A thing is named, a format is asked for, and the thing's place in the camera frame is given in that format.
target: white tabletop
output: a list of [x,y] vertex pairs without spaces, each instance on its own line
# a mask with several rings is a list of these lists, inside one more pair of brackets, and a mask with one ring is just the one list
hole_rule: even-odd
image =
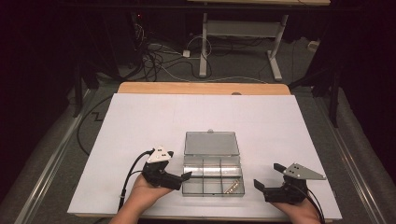
[[[285,220],[253,186],[280,187],[281,173],[294,162],[325,174],[294,96],[115,94],[98,134],[68,213],[113,216],[134,160],[144,151],[164,146],[174,151],[166,171],[183,172],[186,132],[235,132],[245,182],[244,197],[183,197],[173,191],[143,217],[226,220]],[[147,158],[137,165],[140,170]],[[134,183],[131,176],[127,196]],[[328,219],[341,214],[328,180],[307,180]]]

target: desk leg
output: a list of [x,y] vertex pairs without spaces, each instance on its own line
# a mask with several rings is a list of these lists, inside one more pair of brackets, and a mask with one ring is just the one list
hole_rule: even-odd
[[201,59],[199,64],[199,77],[206,77],[206,66],[207,66],[206,38],[207,38],[207,13],[204,13],[204,20],[202,22],[202,49],[201,49]]
[[276,81],[282,80],[279,66],[277,65],[277,62],[276,62],[276,53],[277,53],[277,49],[279,48],[280,41],[282,40],[282,35],[283,35],[283,32],[285,31],[286,22],[288,20],[288,17],[289,17],[289,15],[284,15],[282,17],[282,22],[279,24],[279,27],[277,29],[274,49],[267,51],[268,60],[270,62],[271,69],[273,71],[274,78]]

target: hand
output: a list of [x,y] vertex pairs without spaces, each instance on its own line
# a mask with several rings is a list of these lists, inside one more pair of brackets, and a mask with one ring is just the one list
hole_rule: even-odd
[[139,175],[134,182],[131,194],[120,211],[111,219],[110,223],[137,223],[140,215],[154,205],[162,196],[172,189],[153,187]]
[[319,224],[318,212],[314,205],[307,199],[298,204],[271,203],[274,207],[284,212],[293,224]]

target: cable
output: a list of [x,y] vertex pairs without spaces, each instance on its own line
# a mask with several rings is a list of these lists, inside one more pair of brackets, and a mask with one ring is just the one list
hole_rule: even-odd
[[154,46],[161,46],[159,49],[156,49],[154,51],[160,51],[160,49],[162,48],[166,48],[166,49],[171,49],[172,51],[160,51],[161,53],[172,53],[172,54],[178,54],[178,55],[182,55],[181,53],[177,52],[175,49],[169,48],[163,44],[154,44],[154,43],[150,43],[148,45],[154,45]]
[[[247,48],[247,47],[259,46],[262,43],[262,41],[264,39],[266,39],[264,37],[257,37],[257,38],[254,38],[253,41],[251,41],[251,39],[231,39],[228,36],[226,36],[225,38],[221,38],[221,37],[215,36],[215,35],[208,35],[208,37],[213,37],[215,39],[218,39],[218,40],[221,40],[221,41],[226,41],[227,43],[229,43],[230,49],[228,49],[227,52],[225,52],[223,54],[212,53],[213,55],[219,56],[219,57],[226,56],[226,55],[230,54],[231,52],[233,52],[233,50],[235,50],[235,49],[243,49],[243,48]],[[244,42],[244,41],[251,41],[251,42],[247,43],[247,44],[241,43],[241,42]],[[212,49],[214,49],[215,47],[227,47],[227,46],[212,44],[211,47],[212,47]]]
[[158,71],[156,69],[157,67],[156,67],[156,64],[155,64],[156,59],[154,59],[154,57],[151,54],[149,54],[149,53],[147,53],[147,56],[149,57],[148,61],[152,62],[152,67],[150,67],[150,69],[148,70],[148,73],[146,73],[146,69],[144,69],[144,71],[145,71],[145,79],[146,79],[146,81],[149,81],[149,73],[154,69],[154,80],[152,80],[152,81],[155,82],[157,80],[157,74],[158,74]]
[[128,78],[136,76],[142,70],[142,68],[143,68],[143,64],[142,63],[138,64],[137,67],[134,69],[134,71],[130,72],[128,75],[126,75],[123,78],[128,80]]
[[319,208],[319,210],[320,210],[322,219],[323,219],[323,221],[324,221],[323,211],[322,211],[322,209],[321,209],[321,206],[320,206],[320,203],[319,203],[319,201],[318,201],[318,199],[317,199],[317,196],[315,196],[315,194],[314,194],[314,192],[312,192],[312,190],[308,189],[308,191],[312,194],[312,196],[314,196],[315,201],[317,201],[318,208]]
[[173,59],[173,60],[170,60],[170,61],[167,61],[167,62],[162,62],[162,63],[171,63],[171,62],[174,62],[174,61],[177,61],[177,60],[180,60],[180,59],[184,59],[185,57],[179,57],[179,58],[176,58],[176,59]]
[[140,28],[140,29],[139,29],[139,33],[138,33],[138,36],[137,36],[137,39],[139,39],[140,33],[142,33],[142,39],[140,40],[139,46],[137,46],[137,47],[139,48],[139,47],[143,44],[143,42],[144,42],[144,39],[145,39],[145,30],[144,30],[143,27],[142,27],[141,25],[139,25],[139,24],[136,24],[136,26]]
[[111,99],[113,97],[113,95],[107,96],[105,99],[103,99],[102,101],[100,101],[96,106],[94,106],[85,116],[84,118],[82,118],[81,123],[78,125],[77,127],[77,141],[78,141],[78,145],[81,148],[81,150],[87,155],[90,156],[90,153],[84,148],[84,146],[81,144],[81,139],[79,138],[79,130],[81,129],[82,123],[84,123],[84,120],[91,114],[91,112],[100,104],[102,104],[103,102],[105,102],[108,99]]
[[161,66],[161,69],[163,69],[163,71],[165,71],[169,76],[171,76],[174,79],[180,80],[180,81],[185,81],[185,82],[196,82],[196,83],[205,83],[205,82],[216,82],[216,81],[222,81],[222,80],[226,80],[226,79],[234,79],[234,78],[244,78],[244,79],[249,79],[249,80],[254,80],[260,83],[264,83],[267,84],[267,82],[261,81],[259,79],[253,78],[253,77],[224,77],[224,78],[217,78],[217,79],[211,79],[211,80],[205,80],[205,81],[191,81],[191,80],[187,80],[184,78],[180,78],[180,77],[175,77],[174,75],[172,75],[168,70],[166,70],[166,68]]
[[290,187],[292,187],[292,188],[297,189],[298,191],[300,191],[300,192],[305,196],[305,198],[306,198],[309,202],[312,203],[312,205],[315,207],[315,210],[317,210],[320,224],[325,224],[325,219],[324,219],[324,216],[323,216],[323,212],[322,212],[322,210],[321,210],[321,207],[320,207],[320,209],[319,209],[318,206],[315,204],[315,202],[312,200],[312,198],[311,198],[308,194],[306,194],[305,192],[303,192],[301,189],[297,188],[296,186],[294,186],[294,185],[292,185],[292,184],[288,184],[288,186],[290,186]]
[[192,42],[194,39],[197,39],[197,38],[202,38],[202,39],[204,39],[204,40],[209,44],[209,52],[206,54],[206,57],[209,56],[210,53],[212,52],[212,45],[210,44],[210,42],[209,42],[208,39],[204,38],[204,37],[201,36],[201,35],[197,35],[197,36],[194,37],[192,40],[190,40],[189,44],[187,44],[186,49],[189,49],[189,46],[190,46],[191,42]]
[[129,170],[128,175],[126,176],[124,185],[123,185],[123,187],[122,187],[122,191],[121,191],[121,195],[120,195],[119,211],[120,211],[120,209],[122,208],[122,206],[123,206],[123,204],[124,204],[125,193],[126,193],[126,186],[128,185],[129,177],[131,177],[131,175],[133,175],[133,174],[135,174],[135,173],[137,173],[137,172],[141,172],[141,171],[136,171],[136,172],[133,172],[133,173],[132,173],[132,171],[134,170],[134,167],[136,166],[137,162],[138,162],[140,159],[142,159],[142,157],[144,157],[145,155],[150,155],[150,154],[152,154],[152,152],[153,152],[154,150],[155,150],[155,149],[152,149],[152,150],[150,150],[150,151],[145,151],[145,152],[143,152],[143,153],[140,154],[140,156],[138,156],[137,159],[134,161],[134,164],[132,165],[131,169]]

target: clear plastic box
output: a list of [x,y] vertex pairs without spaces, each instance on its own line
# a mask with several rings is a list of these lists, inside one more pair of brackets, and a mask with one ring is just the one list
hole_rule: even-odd
[[188,132],[184,151],[183,196],[242,197],[245,187],[235,133]]

